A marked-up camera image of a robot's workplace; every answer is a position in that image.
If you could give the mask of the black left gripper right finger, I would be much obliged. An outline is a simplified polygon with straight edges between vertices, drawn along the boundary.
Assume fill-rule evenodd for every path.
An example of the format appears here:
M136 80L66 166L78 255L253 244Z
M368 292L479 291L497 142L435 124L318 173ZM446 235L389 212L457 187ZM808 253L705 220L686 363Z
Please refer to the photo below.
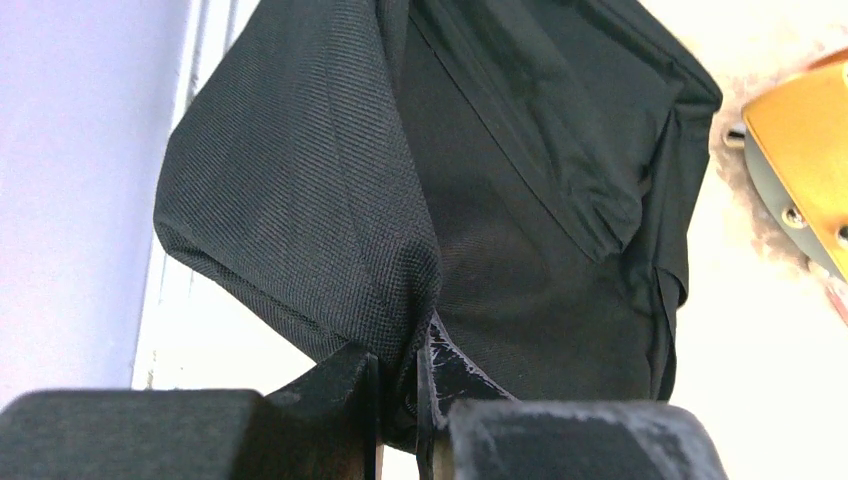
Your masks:
M423 479L685 479L727 474L703 425L658 402L517 400L432 315L418 351Z

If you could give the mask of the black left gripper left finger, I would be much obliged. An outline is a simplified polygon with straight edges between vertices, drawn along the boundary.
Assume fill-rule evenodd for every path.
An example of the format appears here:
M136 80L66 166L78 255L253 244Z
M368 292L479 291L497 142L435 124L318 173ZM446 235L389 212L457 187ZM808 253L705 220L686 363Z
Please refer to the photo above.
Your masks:
M372 479L378 363L348 345L283 388L54 390L1 415L5 479Z

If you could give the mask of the black student backpack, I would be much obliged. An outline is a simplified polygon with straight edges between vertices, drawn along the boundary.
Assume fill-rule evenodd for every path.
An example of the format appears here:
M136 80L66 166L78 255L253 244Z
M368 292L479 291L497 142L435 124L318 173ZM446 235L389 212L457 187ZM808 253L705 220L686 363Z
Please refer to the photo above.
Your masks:
M193 270L376 355L390 445L432 315L518 399L669 399L722 94L640 3L263 1L221 64Z

